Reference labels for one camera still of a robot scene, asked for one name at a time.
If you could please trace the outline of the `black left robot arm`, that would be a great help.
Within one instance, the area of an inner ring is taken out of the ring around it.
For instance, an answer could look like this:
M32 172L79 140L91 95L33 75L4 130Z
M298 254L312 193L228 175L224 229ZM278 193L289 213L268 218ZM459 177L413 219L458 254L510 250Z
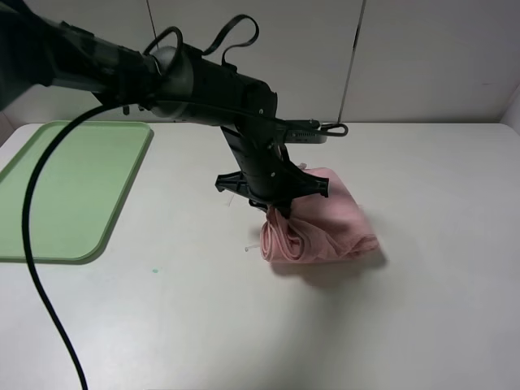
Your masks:
M289 215L292 201L327 196L328 182L305 173L288 156L289 132L319 133L317 121L282 120L269 85L212 63L183 41L143 52L35 14L25 2L1 4L1 104L9 106L35 85L90 92L103 110L136 105L178 122L215 126L238 164L220 175L219 191L252 206Z

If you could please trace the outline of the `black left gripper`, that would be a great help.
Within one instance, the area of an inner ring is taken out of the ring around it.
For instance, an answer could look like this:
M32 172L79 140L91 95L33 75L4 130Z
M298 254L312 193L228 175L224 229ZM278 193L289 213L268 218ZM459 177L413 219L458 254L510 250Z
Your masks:
M293 200L318 194L329 196L329 179L311 175L290 161L283 134L273 125L247 119L234 127L221 127L239 170L218 175L215 187L249 200L262 210L274 207L291 216Z

